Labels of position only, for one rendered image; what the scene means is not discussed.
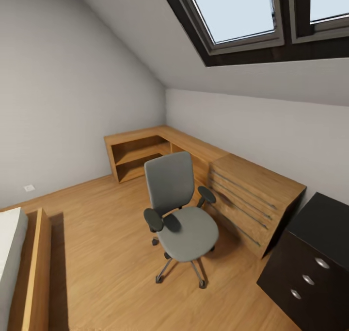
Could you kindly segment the swivel chair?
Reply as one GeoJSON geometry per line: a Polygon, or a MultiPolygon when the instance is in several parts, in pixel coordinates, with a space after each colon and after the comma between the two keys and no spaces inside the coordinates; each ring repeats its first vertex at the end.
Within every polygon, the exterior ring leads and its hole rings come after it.
{"type": "Polygon", "coordinates": [[[190,262],[199,279],[199,288],[204,289],[205,282],[201,279],[193,261],[215,249],[219,239],[219,228],[214,219],[203,209],[205,200],[216,203],[215,195],[206,187],[199,186],[202,195],[196,207],[182,208],[191,201],[195,186],[192,158],[189,151],[181,151],[160,156],[144,164],[151,208],[145,209],[143,215],[152,233],[152,245],[159,240],[166,251],[168,260],[156,283],[161,283],[161,275],[172,259],[190,262]],[[169,211],[178,210],[162,216],[169,211]]]}

